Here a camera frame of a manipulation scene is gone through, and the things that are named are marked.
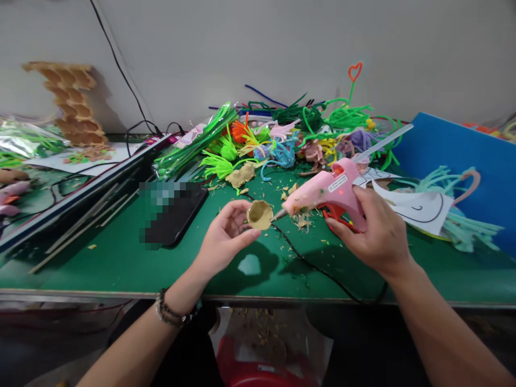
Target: workbench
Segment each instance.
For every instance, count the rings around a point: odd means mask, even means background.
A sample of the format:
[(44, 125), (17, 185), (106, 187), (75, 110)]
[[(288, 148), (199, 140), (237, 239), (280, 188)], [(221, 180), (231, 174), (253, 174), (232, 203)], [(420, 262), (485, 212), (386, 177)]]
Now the workbench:
[[(295, 182), (301, 185), (308, 179), (298, 175), (303, 168), (309, 166), (300, 165), (295, 170), (268, 168), (270, 183), (257, 176), (246, 187), (253, 198), (266, 200), (276, 211), (281, 206), (283, 187)], [(152, 250), (140, 243), (149, 209), (143, 198), (135, 196), (105, 227), (92, 227), (38, 273), (30, 275), (28, 271), (44, 259), (44, 251), (66, 225), (43, 232), (0, 256), (0, 298), (153, 298), (192, 263), (219, 209), (240, 198), (247, 199), (237, 197), (229, 185), (210, 191), (181, 242)], [(315, 213), (310, 221), (308, 233), (289, 218), (276, 224), (307, 260), (331, 273), (357, 298), (374, 299), (383, 285), (380, 275), (343, 245), (320, 214)], [(516, 261), (510, 256), (480, 243), (474, 253), (461, 253), (452, 244), (410, 226), (407, 233), (415, 260), (452, 305), (516, 307)], [(229, 304), (352, 302), (334, 282), (297, 259), (286, 240), (272, 228), (238, 254), (208, 284), (203, 297)], [(394, 302), (390, 290), (384, 302)]]

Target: left hand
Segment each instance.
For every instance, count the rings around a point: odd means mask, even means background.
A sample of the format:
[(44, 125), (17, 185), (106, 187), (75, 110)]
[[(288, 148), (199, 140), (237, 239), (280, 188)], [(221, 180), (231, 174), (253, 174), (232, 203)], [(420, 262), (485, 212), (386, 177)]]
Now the left hand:
[(260, 236), (260, 230), (248, 230), (250, 226), (245, 223), (250, 206), (246, 200), (229, 202), (208, 228), (192, 266), (209, 279), (224, 270), (239, 251)]

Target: glue gun cord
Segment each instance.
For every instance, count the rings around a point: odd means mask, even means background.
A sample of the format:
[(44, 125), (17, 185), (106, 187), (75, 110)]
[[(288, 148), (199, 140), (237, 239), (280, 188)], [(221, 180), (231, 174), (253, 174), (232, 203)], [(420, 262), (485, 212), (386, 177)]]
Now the glue gun cord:
[[(251, 199), (252, 201), (254, 201), (254, 198), (249, 195), (249, 194), (245, 194), (249, 199)], [(287, 237), (287, 235), (276, 225), (271, 225), (274, 229), (276, 229), (280, 234), (283, 235), (283, 237), (285, 238), (286, 242), (290, 245), (290, 247), (292, 248), (292, 251), (297, 255), (298, 259), (300, 259), (301, 261), (303, 261), (305, 263), (305, 265), (307, 265), (308, 267), (312, 268), (313, 270), (315, 271), (318, 271), (319, 273), (325, 275), (326, 277), (328, 277), (329, 279), (331, 279), (335, 284), (337, 284), (338, 287), (340, 287), (344, 293), (346, 293), (348, 295), (349, 298), (351, 298), (353, 301), (359, 303), (359, 304), (362, 304), (362, 305), (377, 305), (379, 304), (382, 300), (383, 300), (383, 297), (385, 296), (385, 293), (387, 292), (387, 288), (389, 287), (389, 285), (387, 284), (387, 281), (385, 281), (383, 283), (383, 286), (382, 286), (382, 289), (380, 291), (380, 293), (378, 294), (378, 296), (373, 300), (373, 301), (364, 301), (364, 300), (360, 300), (358, 298), (356, 298), (355, 296), (353, 296), (353, 294), (342, 284), (340, 283), (340, 281), (338, 279), (336, 279), (333, 275), (331, 275), (330, 273), (328, 273), (327, 271), (319, 268), (318, 266), (314, 265), (312, 262), (308, 261), (305, 257), (303, 257), (299, 251), (295, 248), (295, 246), (292, 244), (292, 242), (290, 241), (290, 239)]]

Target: gray wall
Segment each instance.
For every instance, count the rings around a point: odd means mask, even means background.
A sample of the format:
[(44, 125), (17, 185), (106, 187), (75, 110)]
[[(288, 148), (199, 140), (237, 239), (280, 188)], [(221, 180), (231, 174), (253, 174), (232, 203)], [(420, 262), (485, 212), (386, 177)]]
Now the gray wall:
[[(484, 121), (514, 110), (513, 0), (100, 0), (127, 71), (161, 127), (197, 123), (207, 106), (349, 93), (410, 120), (419, 111)], [(20, 65), (90, 63), (90, 99), (107, 132), (141, 119), (87, 0), (0, 0), (0, 111), (43, 116), (53, 95)]]

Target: glue gun nozzle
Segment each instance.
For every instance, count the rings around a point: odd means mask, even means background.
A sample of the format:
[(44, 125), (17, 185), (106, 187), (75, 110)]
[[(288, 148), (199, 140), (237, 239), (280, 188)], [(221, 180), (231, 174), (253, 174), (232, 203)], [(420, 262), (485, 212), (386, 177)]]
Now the glue gun nozzle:
[(286, 211), (286, 209), (281, 209), (280, 211), (278, 211), (278, 213), (276, 215), (273, 216), (273, 218), (270, 220), (270, 222), (273, 223), (273, 222), (277, 221), (278, 219), (283, 218), (287, 214), (288, 214), (288, 212)]

